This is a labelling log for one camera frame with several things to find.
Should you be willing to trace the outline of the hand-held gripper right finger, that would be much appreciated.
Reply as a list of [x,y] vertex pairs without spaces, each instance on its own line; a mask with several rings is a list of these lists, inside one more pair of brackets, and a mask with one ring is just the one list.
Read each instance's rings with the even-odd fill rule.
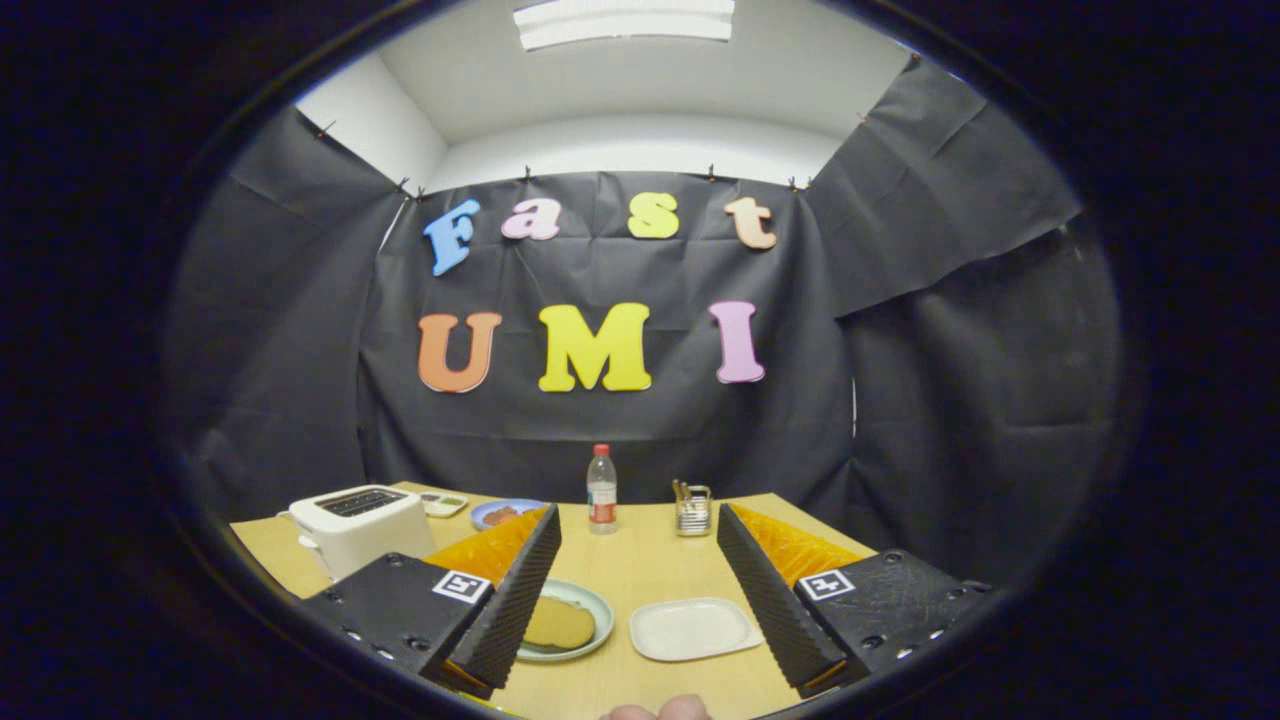
[[904,550],[860,556],[740,503],[721,505],[716,538],[803,698],[897,665],[993,589]]

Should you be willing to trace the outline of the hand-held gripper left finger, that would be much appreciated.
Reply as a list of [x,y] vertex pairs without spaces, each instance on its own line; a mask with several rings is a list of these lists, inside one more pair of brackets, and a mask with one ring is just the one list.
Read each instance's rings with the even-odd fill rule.
[[480,700],[506,685],[561,547],[556,503],[428,559],[389,552],[302,600],[375,664]]

